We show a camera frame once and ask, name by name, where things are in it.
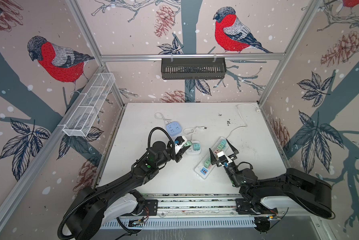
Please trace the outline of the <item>white square power socket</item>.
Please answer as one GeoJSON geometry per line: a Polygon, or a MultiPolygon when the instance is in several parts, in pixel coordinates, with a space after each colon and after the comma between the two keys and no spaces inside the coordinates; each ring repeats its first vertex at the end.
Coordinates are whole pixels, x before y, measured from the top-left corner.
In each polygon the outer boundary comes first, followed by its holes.
{"type": "Polygon", "coordinates": [[[192,145],[186,150],[187,155],[200,155],[202,148],[201,144],[197,140],[191,140],[192,145]]]}

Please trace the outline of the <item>teal plug adapter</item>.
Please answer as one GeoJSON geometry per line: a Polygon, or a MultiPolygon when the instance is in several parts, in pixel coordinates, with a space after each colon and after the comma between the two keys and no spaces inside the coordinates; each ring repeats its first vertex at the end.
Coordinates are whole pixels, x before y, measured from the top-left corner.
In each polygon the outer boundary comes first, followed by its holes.
{"type": "Polygon", "coordinates": [[[226,145],[226,140],[225,139],[222,139],[221,142],[220,142],[220,145],[222,146],[222,148],[226,145]]]}
{"type": "Polygon", "coordinates": [[[199,151],[200,150],[200,144],[199,143],[193,143],[192,148],[194,151],[199,151]]]}

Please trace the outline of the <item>blue square power socket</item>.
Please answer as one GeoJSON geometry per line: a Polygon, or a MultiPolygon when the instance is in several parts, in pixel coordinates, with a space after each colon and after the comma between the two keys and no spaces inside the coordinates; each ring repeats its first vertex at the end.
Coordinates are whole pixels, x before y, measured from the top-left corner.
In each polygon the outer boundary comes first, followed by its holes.
{"type": "Polygon", "coordinates": [[[170,122],[166,125],[166,130],[171,137],[182,133],[182,127],[178,122],[170,122]]]}

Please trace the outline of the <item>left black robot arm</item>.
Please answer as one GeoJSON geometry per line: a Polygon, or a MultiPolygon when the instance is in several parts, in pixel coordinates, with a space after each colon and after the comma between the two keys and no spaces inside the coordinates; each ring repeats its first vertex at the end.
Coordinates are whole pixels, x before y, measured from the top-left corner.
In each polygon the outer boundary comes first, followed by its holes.
{"type": "Polygon", "coordinates": [[[122,177],[95,189],[84,187],[66,211],[57,229],[60,240],[89,240],[103,225],[106,210],[126,194],[135,193],[135,189],[152,180],[169,161],[179,162],[182,155],[191,147],[192,142],[184,136],[151,142],[155,131],[166,136],[161,127],[153,128],[148,136],[146,152],[131,165],[131,170],[122,177]]]}

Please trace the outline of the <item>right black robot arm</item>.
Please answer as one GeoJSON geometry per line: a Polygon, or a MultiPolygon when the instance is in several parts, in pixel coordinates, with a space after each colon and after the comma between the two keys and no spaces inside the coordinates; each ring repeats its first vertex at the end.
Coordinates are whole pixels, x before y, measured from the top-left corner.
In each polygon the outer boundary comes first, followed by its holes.
{"type": "Polygon", "coordinates": [[[277,206],[266,205],[264,199],[288,197],[310,214],[327,220],[335,218],[331,204],[332,187],[327,182],[293,168],[288,168],[278,177],[260,180],[255,175],[252,164],[239,169],[234,162],[239,152],[232,144],[229,147],[231,155],[210,150],[210,163],[223,167],[232,186],[239,188],[243,201],[236,205],[239,214],[258,216],[274,212],[277,206]]]}

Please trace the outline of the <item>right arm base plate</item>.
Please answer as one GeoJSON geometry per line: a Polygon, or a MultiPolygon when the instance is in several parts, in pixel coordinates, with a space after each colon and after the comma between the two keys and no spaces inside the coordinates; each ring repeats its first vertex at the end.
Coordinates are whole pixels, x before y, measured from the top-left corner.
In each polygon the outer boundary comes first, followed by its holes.
{"type": "Polygon", "coordinates": [[[277,208],[268,209],[267,207],[263,206],[261,203],[253,205],[252,203],[250,203],[249,201],[247,201],[243,198],[235,199],[235,204],[236,204],[235,211],[239,215],[258,216],[258,215],[277,215],[278,214],[277,208]]]}

